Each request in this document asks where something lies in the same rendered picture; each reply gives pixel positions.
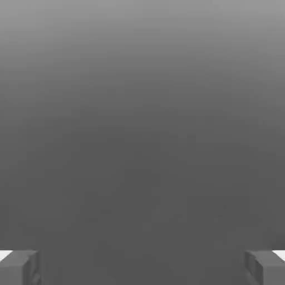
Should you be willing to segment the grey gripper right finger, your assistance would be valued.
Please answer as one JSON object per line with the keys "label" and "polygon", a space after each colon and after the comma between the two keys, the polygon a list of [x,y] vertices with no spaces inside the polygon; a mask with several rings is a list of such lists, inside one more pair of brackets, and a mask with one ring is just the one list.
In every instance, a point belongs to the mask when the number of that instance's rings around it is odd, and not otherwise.
{"label": "grey gripper right finger", "polygon": [[247,250],[244,266],[248,285],[285,285],[285,250]]}

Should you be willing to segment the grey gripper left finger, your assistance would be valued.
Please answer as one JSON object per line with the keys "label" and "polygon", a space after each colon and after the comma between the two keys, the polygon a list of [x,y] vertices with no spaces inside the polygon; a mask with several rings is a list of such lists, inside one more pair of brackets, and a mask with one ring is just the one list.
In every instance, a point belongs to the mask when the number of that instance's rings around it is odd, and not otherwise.
{"label": "grey gripper left finger", "polygon": [[41,285],[37,250],[0,250],[0,285]]}

